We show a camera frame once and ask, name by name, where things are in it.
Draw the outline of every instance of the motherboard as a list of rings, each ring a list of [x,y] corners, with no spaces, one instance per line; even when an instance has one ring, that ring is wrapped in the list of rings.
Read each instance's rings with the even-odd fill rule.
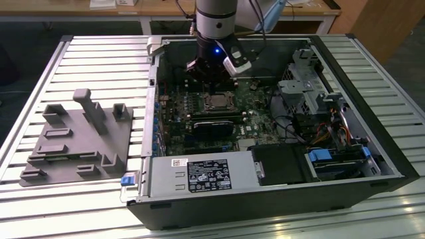
[[[272,89],[260,79],[233,79],[213,94],[199,85],[165,88],[163,84],[168,156],[245,151],[281,141],[267,107]]]

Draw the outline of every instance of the blue latch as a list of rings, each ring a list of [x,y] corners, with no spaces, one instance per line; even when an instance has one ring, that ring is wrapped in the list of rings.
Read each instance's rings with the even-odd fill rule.
[[[363,147],[361,150],[363,150],[363,152],[364,152],[364,154],[365,154],[365,157],[369,158],[369,157],[372,156],[372,153],[371,153],[371,151],[369,151],[369,148],[368,148],[368,147]]]
[[[332,159],[329,150],[327,150],[327,149],[315,149],[315,150],[312,150],[312,152],[308,153],[308,157],[309,157],[312,162],[315,162],[316,160],[329,160],[329,159]]]
[[[136,183],[136,176],[124,176],[122,178],[122,186],[126,187],[126,186],[133,186]]]

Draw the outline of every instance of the barcode sticker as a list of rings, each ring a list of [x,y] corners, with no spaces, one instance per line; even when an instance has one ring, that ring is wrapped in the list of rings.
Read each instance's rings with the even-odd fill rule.
[[[119,14],[137,15],[137,12],[136,11],[120,11]]]
[[[188,159],[187,158],[175,158],[172,160],[172,167],[187,166],[187,165],[188,165]]]

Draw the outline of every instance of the white label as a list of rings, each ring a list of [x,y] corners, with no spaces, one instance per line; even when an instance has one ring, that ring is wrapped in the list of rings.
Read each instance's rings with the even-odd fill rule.
[[[120,11],[119,14],[126,14],[126,15],[136,15],[136,11]]]
[[[223,181],[220,182],[220,185],[229,185],[231,184],[231,181]]]
[[[172,159],[172,167],[187,166],[187,165],[188,165],[188,159],[187,158]]]

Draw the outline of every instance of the wooden table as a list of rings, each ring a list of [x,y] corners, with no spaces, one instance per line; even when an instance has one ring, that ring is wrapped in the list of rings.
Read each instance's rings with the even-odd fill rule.
[[[191,14],[195,0],[180,0]],[[323,0],[287,7],[280,21],[319,21],[317,34],[328,33],[341,11],[331,9]],[[90,10],[90,0],[0,0],[0,21],[139,21],[144,35],[152,34],[151,21],[185,20],[173,0],[139,0],[135,6],[111,10]]]

